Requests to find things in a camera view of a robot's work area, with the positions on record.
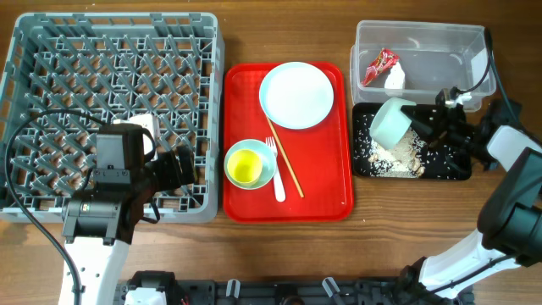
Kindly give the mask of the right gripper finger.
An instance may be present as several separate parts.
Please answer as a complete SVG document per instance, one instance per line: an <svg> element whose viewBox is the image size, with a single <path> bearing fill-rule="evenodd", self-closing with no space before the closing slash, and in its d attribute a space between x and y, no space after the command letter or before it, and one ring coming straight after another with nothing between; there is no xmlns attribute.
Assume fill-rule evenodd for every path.
<svg viewBox="0 0 542 305"><path fill-rule="evenodd" d="M415 126L435 127L437 125L439 110L434 105L404 105L401 107L401 111Z"/></svg>
<svg viewBox="0 0 542 305"><path fill-rule="evenodd" d="M411 127L421 138L436 138L440 134L438 125L434 122L413 120Z"/></svg>

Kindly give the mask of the mint green bowl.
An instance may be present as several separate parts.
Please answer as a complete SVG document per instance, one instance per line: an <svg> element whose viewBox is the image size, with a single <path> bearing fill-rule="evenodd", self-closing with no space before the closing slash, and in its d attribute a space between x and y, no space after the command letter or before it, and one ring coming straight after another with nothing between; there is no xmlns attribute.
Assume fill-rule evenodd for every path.
<svg viewBox="0 0 542 305"><path fill-rule="evenodd" d="M392 97L375 114L369 135L385 150L392 149L405 135L411 120L401 111L402 106L416 106L413 101Z"/></svg>

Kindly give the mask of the red snack wrapper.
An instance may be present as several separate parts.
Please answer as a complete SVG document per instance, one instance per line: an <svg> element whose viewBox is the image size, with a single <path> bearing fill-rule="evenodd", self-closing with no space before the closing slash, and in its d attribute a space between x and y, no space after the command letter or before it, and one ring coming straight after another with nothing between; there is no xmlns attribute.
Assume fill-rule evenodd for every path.
<svg viewBox="0 0 542 305"><path fill-rule="evenodd" d="M386 70L391 69L400 60L400 57L388 48L382 48L377 58L366 68L362 86L368 86Z"/></svg>

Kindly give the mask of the yellow plastic cup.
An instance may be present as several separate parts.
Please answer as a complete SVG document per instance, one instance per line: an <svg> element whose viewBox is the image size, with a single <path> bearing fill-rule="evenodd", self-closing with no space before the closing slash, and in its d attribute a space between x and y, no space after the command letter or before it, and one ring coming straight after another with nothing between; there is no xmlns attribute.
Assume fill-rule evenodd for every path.
<svg viewBox="0 0 542 305"><path fill-rule="evenodd" d="M263 161L250 149L234 151L226 162L226 173L238 186L253 186L263 172Z"/></svg>

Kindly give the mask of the light blue bowl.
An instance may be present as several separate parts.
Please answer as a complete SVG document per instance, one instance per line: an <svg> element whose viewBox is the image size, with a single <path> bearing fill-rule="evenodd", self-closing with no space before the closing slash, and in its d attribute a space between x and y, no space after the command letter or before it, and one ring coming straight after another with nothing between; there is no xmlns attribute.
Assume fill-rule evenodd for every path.
<svg viewBox="0 0 542 305"><path fill-rule="evenodd" d="M259 180L253 185L249 187L243 187L238 186L236 183L234 183L230 176L226 173L226 162L228 161L230 155L239 149L250 149L254 152L256 152L261 160L263 161L263 172L259 178ZM245 139L242 141L238 141L236 144L234 144L226 153L224 157L224 173L227 177L227 179L236 187L241 188L243 190L256 190L258 188L261 188L265 185L267 185L274 176L274 172L277 168L277 161L275 159L274 153L272 150L262 141L255 140L255 139Z"/></svg>

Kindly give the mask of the white plastic fork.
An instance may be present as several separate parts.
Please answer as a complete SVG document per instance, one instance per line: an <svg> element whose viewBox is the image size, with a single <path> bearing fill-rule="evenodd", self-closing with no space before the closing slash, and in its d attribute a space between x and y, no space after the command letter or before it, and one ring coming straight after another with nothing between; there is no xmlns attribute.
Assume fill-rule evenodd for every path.
<svg viewBox="0 0 542 305"><path fill-rule="evenodd" d="M275 140L272 136L266 138L266 145L273 151L275 159L278 159L278 149ZM279 168L276 168L274 172L274 195L278 202L283 202L286 198L285 188L279 172Z"/></svg>

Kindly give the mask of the wooden chopstick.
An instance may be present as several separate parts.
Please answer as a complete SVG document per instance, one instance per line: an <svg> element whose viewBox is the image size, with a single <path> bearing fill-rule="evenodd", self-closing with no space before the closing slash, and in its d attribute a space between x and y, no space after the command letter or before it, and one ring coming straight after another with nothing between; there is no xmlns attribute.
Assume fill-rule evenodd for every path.
<svg viewBox="0 0 542 305"><path fill-rule="evenodd" d="M275 142L276 146L278 147L278 149L280 150L280 152L281 152L281 154L283 156L283 159L284 159L284 161L286 163L286 166L287 166L287 168L288 168L288 170L290 172L292 180L294 181L294 183L296 185L296 189L298 190L298 193L299 193L300 197L304 198L305 194L304 194L304 192L303 192L303 190L301 188L299 180L297 179L296 173L295 173L295 171L293 170L293 168L291 166L290 160L289 160L289 158L288 158L288 156L287 156L287 154L286 154L286 152L285 152L285 150L284 150L284 148L282 146L282 143L281 143L281 141L279 139L279 136L278 136L278 134L277 134L277 132L276 132L276 130L274 128L274 124L272 123L272 121L270 120L269 117L266 117L266 120L268 121L268 125L270 127L270 130L272 131L272 134L273 134L273 137L274 137L274 142Z"/></svg>

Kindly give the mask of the light blue round plate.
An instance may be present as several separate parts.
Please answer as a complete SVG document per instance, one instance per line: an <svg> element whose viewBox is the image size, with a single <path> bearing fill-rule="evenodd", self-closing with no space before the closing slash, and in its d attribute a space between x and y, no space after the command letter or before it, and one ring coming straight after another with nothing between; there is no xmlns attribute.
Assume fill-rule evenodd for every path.
<svg viewBox="0 0 542 305"><path fill-rule="evenodd" d="M334 104L329 78L316 66L289 62L272 68L259 88L260 106L273 123L304 130L321 123Z"/></svg>

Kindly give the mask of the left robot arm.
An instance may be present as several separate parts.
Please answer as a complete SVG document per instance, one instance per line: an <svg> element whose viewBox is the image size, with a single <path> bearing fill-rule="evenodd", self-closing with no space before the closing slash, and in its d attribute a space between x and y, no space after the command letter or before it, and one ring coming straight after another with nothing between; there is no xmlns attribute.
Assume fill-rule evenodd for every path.
<svg viewBox="0 0 542 305"><path fill-rule="evenodd" d="M104 125L97 132L92 188L76 191L63 208L62 235L69 260L59 301L110 304L144 206L160 191L196 181L193 151L179 146L144 151L151 134L135 124Z"/></svg>

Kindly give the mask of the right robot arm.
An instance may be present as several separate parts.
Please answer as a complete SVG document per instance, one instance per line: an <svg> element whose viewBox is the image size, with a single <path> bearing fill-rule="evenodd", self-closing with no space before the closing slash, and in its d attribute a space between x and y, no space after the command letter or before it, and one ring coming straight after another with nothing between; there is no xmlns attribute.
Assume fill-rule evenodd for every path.
<svg viewBox="0 0 542 305"><path fill-rule="evenodd" d="M420 258L395 284L402 304L452 302L473 284L500 271L541 260L541 142L519 121L513 101L490 104L478 125L462 106L403 106L401 112L426 141L459 147L506 175L482 207L476 229L449 250Z"/></svg>

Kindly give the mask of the grey dishwasher rack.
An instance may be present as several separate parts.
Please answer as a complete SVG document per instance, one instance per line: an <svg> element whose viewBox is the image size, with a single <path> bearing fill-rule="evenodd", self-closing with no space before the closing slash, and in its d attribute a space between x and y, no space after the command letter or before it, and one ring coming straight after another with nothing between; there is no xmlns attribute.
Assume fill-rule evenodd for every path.
<svg viewBox="0 0 542 305"><path fill-rule="evenodd" d="M99 121L145 115L159 152L185 145L197 180L156 194L163 221L205 223L218 211L225 45L214 14L28 13L1 75L2 164L19 195L1 217L57 223L93 165Z"/></svg>

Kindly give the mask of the crumpled white tissue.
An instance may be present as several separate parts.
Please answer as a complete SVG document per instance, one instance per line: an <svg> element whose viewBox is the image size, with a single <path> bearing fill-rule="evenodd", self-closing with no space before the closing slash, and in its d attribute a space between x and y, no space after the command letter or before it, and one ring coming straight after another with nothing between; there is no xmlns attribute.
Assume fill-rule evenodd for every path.
<svg viewBox="0 0 542 305"><path fill-rule="evenodd" d="M402 97L405 84L406 74L401 64L397 63L390 68L390 73L384 82L384 92L389 97Z"/></svg>

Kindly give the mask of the clear plastic bin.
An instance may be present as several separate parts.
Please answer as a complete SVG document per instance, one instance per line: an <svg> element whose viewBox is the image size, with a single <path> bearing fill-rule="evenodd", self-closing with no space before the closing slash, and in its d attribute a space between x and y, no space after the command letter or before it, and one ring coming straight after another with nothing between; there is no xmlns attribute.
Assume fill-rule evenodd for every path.
<svg viewBox="0 0 542 305"><path fill-rule="evenodd" d="M476 112L485 97L496 91L492 72L484 75L487 51L482 25L459 25L414 21L362 20L357 24L355 44L351 48L350 83L354 104L384 103L388 72L368 86L362 86L366 68L382 48L399 57L406 74L401 98L418 104L433 104L440 90L456 86L462 90L484 82L471 92L464 104L467 112Z"/></svg>

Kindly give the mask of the red plastic tray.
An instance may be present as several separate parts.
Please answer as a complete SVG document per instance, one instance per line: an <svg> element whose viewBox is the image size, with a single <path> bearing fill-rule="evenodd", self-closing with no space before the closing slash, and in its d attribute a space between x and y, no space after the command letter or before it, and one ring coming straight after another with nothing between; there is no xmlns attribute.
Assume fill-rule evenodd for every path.
<svg viewBox="0 0 542 305"><path fill-rule="evenodd" d="M283 156L278 168L286 199L278 202L271 183L253 191L243 190L226 180L223 189L225 213L239 223L286 223L340 221L354 205L344 77L332 63L317 62L334 89L331 112L318 125L306 130L274 128L305 194L301 198ZM224 83L223 148L238 141L264 141L272 131L259 102L263 77L271 63L238 64L230 69Z"/></svg>

